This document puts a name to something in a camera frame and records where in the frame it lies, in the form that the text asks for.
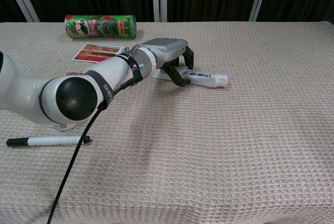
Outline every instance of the black band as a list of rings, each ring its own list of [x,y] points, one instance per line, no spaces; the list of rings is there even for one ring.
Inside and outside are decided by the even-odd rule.
[[[121,59],[124,60],[128,65],[130,65],[129,60],[126,59],[123,55],[116,55],[115,57],[121,58]]]
[[[3,61],[4,61],[4,55],[2,54],[2,52],[0,52],[0,73],[1,73]]]
[[[111,86],[108,84],[108,82],[106,82],[106,80],[102,77],[102,75],[100,75],[98,72],[93,71],[93,70],[89,70],[86,73],[84,73],[84,75],[89,75],[90,77],[92,77],[96,83],[98,84],[98,86],[101,89],[101,92],[103,93],[103,97],[106,101],[106,107],[108,107],[108,105],[110,104],[110,102],[112,102],[112,100],[114,99],[114,91],[111,88]]]

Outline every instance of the black marker cap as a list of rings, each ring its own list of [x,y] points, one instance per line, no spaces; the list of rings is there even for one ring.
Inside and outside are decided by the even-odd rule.
[[[90,143],[90,142],[92,142],[91,138],[90,138],[88,135],[86,135],[86,136],[84,137],[83,143],[84,143],[84,144],[87,144],[87,143]]]
[[[16,139],[8,139],[7,146],[8,147],[23,147],[28,145],[29,138],[16,138]]]

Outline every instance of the black cable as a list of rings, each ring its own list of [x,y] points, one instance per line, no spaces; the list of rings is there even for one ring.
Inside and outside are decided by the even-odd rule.
[[[119,86],[114,90],[114,95],[118,94],[122,90],[122,87]]]
[[[52,220],[54,211],[55,211],[56,206],[57,206],[57,203],[58,203],[58,200],[59,200],[59,198],[60,198],[60,196],[61,196],[61,194],[62,194],[64,185],[65,185],[66,180],[67,180],[67,178],[68,178],[68,176],[69,176],[69,173],[71,172],[72,166],[73,166],[74,161],[75,161],[75,159],[76,159],[76,157],[77,157],[77,154],[78,154],[78,152],[79,152],[79,149],[80,149],[80,146],[81,146],[81,144],[82,144],[82,142],[83,142],[83,139],[84,139],[85,136],[87,135],[87,133],[88,133],[90,127],[92,126],[92,124],[94,123],[94,121],[96,120],[96,118],[99,116],[99,114],[101,113],[101,111],[103,111],[104,107],[105,107],[104,103],[101,103],[101,104],[99,105],[98,110],[96,111],[96,113],[94,114],[94,116],[90,119],[89,123],[87,124],[85,130],[83,131],[83,133],[82,133],[82,135],[81,135],[81,137],[80,137],[80,140],[79,140],[79,142],[78,142],[78,144],[77,144],[77,147],[76,147],[75,150],[74,150],[73,156],[72,156],[72,158],[71,158],[71,161],[70,161],[70,163],[69,163],[69,165],[68,165],[68,168],[67,168],[67,170],[66,170],[66,173],[65,173],[65,175],[64,175],[63,181],[62,181],[62,183],[61,183],[61,185],[60,185],[60,187],[59,187],[58,193],[57,193],[57,195],[56,195],[56,199],[55,199],[54,202],[53,202],[52,209],[51,209],[49,218],[48,218],[48,220],[47,220],[47,224],[50,224],[50,223],[51,223],[51,220]]]

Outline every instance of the tube cap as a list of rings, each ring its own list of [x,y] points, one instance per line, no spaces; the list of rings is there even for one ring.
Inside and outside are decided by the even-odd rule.
[[[216,87],[226,87],[228,84],[229,77],[227,75],[219,75],[220,77],[216,79]]]

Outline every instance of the beige tablecloth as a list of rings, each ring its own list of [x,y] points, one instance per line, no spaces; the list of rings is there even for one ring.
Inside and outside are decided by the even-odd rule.
[[[52,223],[334,223],[329,22],[138,23],[134,40],[1,23],[0,34],[0,50],[29,76],[82,71],[90,63],[71,59],[87,42],[176,37],[195,52],[194,69],[230,77],[226,89],[149,77],[119,93],[89,132]],[[7,111],[0,126],[0,223],[46,223],[75,147],[8,148],[8,138],[59,132]]]

